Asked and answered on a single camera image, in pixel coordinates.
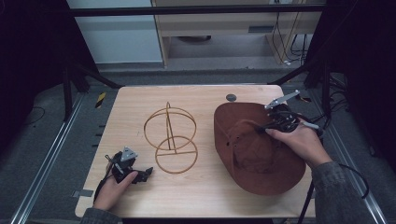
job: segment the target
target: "hat crown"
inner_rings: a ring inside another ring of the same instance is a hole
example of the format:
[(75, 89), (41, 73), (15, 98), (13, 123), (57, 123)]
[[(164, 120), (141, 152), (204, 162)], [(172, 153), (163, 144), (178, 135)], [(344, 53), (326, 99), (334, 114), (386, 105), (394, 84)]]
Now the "hat crown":
[(258, 134), (259, 124), (242, 119), (229, 132), (230, 147), (233, 148), (234, 163), (241, 169), (257, 174), (273, 172), (276, 151), (267, 134)]

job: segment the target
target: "white cabinet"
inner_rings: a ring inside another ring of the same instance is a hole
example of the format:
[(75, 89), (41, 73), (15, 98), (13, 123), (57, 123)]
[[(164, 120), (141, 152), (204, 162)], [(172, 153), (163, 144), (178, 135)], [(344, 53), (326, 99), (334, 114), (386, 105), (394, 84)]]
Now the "white cabinet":
[[(155, 7), (267, 5), (274, 0), (151, 0)], [(281, 0), (281, 4), (324, 3), (326, 0)], [(172, 36), (183, 35), (247, 35), (261, 33), (268, 39), (275, 59), (282, 63), (294, 35), (313, 34), (320, 12), (224, 13), (156, 16), (163, 60)]]
[[(71, 8), (151, 7), (149, 0), (67, 0)], [(126, 63), (162, 63), (153, 16), (80, 17), (78, 26), (94, 61), (117, 67)]]

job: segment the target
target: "black metal pole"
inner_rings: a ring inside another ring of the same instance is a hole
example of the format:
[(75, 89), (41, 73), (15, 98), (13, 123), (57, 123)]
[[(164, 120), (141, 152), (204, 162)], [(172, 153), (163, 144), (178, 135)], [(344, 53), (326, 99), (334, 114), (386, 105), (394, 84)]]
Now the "black metal pole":
[(69, 73), (67, 71), (67, 67), (63, 70), (64, 76), (64, 121), (67, 121), (70, 118), (70, 115), (73, 111), (72, 106), (72, 91), (70, 86), (70, 78)]
[(52, 10), (42, 8), (43, 13), (73, 17), (98, 16), (142, 16), (175, 14), (212, 14), (212, 13), (259, 13), (259, 12), (316, 12), (343, 8), (344, 5), (326, 4), (276, 4), (276, 5), (235, 5), (235, 6), (188, 6), (188, 7), (114, 7), (114, 8), (72, 8)]
[(100, 74), (97, 74), (97, 73), (93, 72), (92, 70), (90, 70), (90, 69), (84, 67), (83, 65), (81, 65), (81, 64), (79, 64), (79, 63), (73, 63), (73, 65), (75, 66), (75, 68), (76, 68), (77, 70), (80, 70), (80, 71), (82, 71), (83, 73), (85, 73), (86, 75), (95, 78), (96, 80), (98, 80), (98, 81), (100, 81), (100, 82), (106, 84), (106, 85), (109, 86), (110, 88), (119, 89), (119, 88), (121, 88), (121, 87), (124, 86), (124, 85), (117, 84), (117, 83), (115, 83), (115, 82), (113, 82), (113, 81), (110, 81), (109, 79), (107, 79), (107, 78), (105, 78), (105, 77), (102, 77)]
[(323, 64), (323, 80), (322, 80), (322, 108), (326, 117), (332, 117), (332, 109), (330, 107), (330, 65), (328, 61)]

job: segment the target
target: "cord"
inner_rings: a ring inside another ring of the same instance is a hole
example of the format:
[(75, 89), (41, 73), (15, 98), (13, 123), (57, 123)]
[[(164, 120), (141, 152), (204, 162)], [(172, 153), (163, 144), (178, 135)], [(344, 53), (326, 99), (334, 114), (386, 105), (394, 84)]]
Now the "cord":
[(295, 117), (297, 117), (297, 118), (304, 119), (305, 121), (307, 121), (307, 122), (309, 122), (309, 123), (312, 123), (312, 120), (309, 119), (309, 118), (307, 118), (306, 116), (301, 115), (301, 114), (298, 114), (298, 113), (295, 113), (295, 112), (291, 112), (291, 111), (271, 112), (271, 113), (269, 113), (268, 115), (269, 115), (269, 116), (273, 116), (273, 115), (280, 115), (280, 114), (293, 115), (293, 116), (295, 116)]
[[(335, 95), (337, 94), (341, 94), (344, 97), (346, 97), (347, 95), (347, 79), (344, 76), (344, 82), (331, 76), (331, 87), (334, 90), (334, 92), (332, 92), (330, 94), (330, 98), (332, 99)], [(333, 103), (331, 105), (331, 113), (334, 113), (342, 108), (346, 108), (347, 107), (347, 100), (346, 99), (341, 99), (339, 101), (337, 101), (336, 103)], [(325, 114), (321, 114), (317, 117), (313, 117), (312, 120), (314, 123), (318, 122), (319, 120), (323, 119), (324, 117), (326, 117)], [(323, 130), (327, 129), (328, 126), (330, 125), (331, 119), (330, 118), (326, 118), (325, 120), (325, 124), (323, 125)]]
[(364, 194), (363, 194), (361, 197), (362, 197), (363, 199), (365, 199), (365, 198), (367, 197), (367, 195), (369, 194), (369, 191), (370, 191), (370, 187), (369, 187), (369, 183), (368, 183), (367, 179), (364, 178), (364, 176), (363, 176), (361, 173), (359, 173), (357, 170), (353, 169), (352, 167), (347, 166), (347, 165), (344, 165), (344, 164), (342, 164), (342, 163), (338, 163), (338, 164), (339, 164), (341, 167), (347, 168), (348, 170), (354, 172), (356, 175), (358, 175), (358, 176), (361, 178), (361, 180), (364, 182), (364, 187), (366, 187), (366, 191), (364, 191)]
[(99, 195), (100, 190), (102, 189), (102, 186), (106, 183), (106, 181), (113, 175), (108, 175), (110, 174), (110, 171), (113, 169), (114, 164), (116, 163), (115, 160), (111, 159), (108, 155), (105, 155), (106, 159), (111, 163), (106, 171), (105, 177), (99, 182), (98, 187), (96, 188), (95, 195), (93, 196), (93, 202), (96, 201), (96, 198)]
[[(274, 2), (275, 2), (276, 4), (280, 4), (279, 0), (275, 0)], [(282, 56), (280, 55), (279, 51), (277, 50), (277, 47), (275, 47), (275, 45), (276, 45), (276, 44), (275, 44), (275, 32), (276, 32), (276, 30), (277, 30), (277, 32), (278, 32), (278, 34), (279, 34), (280, 42), (282, 43), (283, 53), (284, 53), (285, 56), (289, 59), (289, 63), (291, 63), (291, 62), (297, 61), (297, 60), (299, 60), (299, 59), (291, 59), (291, 58), (289, 57), (287, 51), (286, 51), (285, 43), (283, 42), (283, 38), (282, 38), (282, 35), (281, 35), (281, 33), (280, 33), (280, 29), (279, 29), (279, 14), (280, 14), (279, 12), (276, 13), (276, 23), (275, 23), (275, 26), (274, 26), (274, 30), (273, 30), (273, 32), (272, 32), (272, 42), (273, 42), (274, 48), (275, 48), (275, 50), (276, 50), (277, 56), (279, 57), (279, 60), (282, 61)]]
[(293, 38), (293, 41), (291, 42), (290, 52), (292, 55), (300, 57), (300, 65), (303, 65), (305, 63), (305, 52), (306, 52), (305, 47), (307, 44), (307, 35), (304, 35), (303, 48), (302, 49), (293, 49), (293, 46), (297, 39), (297, 36), (298, 35), (295, 35)]
[(41, 107), (41, 106), (34, 106), (33, 109), (41, 109), (43, 113), (41, 114), (40, 118), (35, 119), (33, 121), (30, 121), (30, 122), (27, 122), (27, 123), (24, 123), (23, 125), (34, 124), (34, 123), (38, 122), (39, 120), (41, 120), (44, 117), (44, 115), (46, 114), (46, 110), (43, 107)]

